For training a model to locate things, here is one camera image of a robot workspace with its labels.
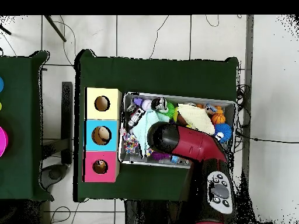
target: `pink box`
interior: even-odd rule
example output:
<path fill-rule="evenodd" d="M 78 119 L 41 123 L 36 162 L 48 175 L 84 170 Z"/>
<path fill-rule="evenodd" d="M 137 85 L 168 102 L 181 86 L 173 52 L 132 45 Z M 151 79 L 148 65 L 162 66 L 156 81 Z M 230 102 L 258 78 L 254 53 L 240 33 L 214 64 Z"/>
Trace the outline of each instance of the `pink box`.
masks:
<path fill-rule="evenodd" d="M 93 164 L 97 160 L 104 160 L 108 166 L 107 172 L 97 174 Z M 84 182 L 111 182 L 116 181 L 119 173 L 119 161 L 116 151 L 86 151 Z"/>

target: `yellow box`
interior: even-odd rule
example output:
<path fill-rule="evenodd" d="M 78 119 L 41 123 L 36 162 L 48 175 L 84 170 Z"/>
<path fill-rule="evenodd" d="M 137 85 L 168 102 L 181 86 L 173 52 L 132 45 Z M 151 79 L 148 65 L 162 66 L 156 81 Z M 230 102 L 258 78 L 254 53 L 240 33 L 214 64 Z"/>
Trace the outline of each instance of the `yellow box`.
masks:
<path fill-rule="evenodd" d="M 119 120 L 122 94 L 118 89 L 85 88 L 87 119 Z"/>

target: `blue circle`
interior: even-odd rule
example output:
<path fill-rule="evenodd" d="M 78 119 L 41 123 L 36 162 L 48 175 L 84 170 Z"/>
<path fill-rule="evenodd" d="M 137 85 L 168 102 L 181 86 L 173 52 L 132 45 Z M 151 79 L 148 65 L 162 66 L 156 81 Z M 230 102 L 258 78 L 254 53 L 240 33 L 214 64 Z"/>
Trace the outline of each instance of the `blue circle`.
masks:
<path fill-rule="evenodd" d="M 4 88 L 4 81 L 3 79 L 0 77 L 0 92 L 3 91 Z"/>

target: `orange toy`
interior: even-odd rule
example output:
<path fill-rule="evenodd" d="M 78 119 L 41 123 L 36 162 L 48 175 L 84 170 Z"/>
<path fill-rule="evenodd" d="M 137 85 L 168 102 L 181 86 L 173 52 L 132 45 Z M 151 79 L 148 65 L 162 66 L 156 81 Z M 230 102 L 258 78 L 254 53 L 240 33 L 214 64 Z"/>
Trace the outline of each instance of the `orange toy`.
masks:
<path fill-rule="evenodd" d="M 222 108 L 220 106 L 215 106 L 215 107 L 217 109 L 216 113 L 223 114 L 223 110 L 222 110 Z"/>
<path fill-rule="evenodd" d="M 213 124 L 223 124 L 225 123 L 225 116 L 220 113 L 215 113 L 211 119 Z"/>

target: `blue box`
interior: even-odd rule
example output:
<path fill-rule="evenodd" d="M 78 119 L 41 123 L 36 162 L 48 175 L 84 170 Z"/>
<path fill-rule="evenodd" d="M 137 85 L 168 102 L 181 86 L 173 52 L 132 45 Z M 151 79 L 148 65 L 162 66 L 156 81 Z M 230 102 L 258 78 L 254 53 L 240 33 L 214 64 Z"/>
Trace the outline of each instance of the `blue box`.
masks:
<path fill-rule="evenodd" d="M 105 145 L 98 145 L 92 140 L 92 132 L 96 127 L 103 126 L 110 130 L 111 139 Z M 87 120 L 86 121 L 86 151 L 117 151 L 119 133 L 118 120 Z"/>

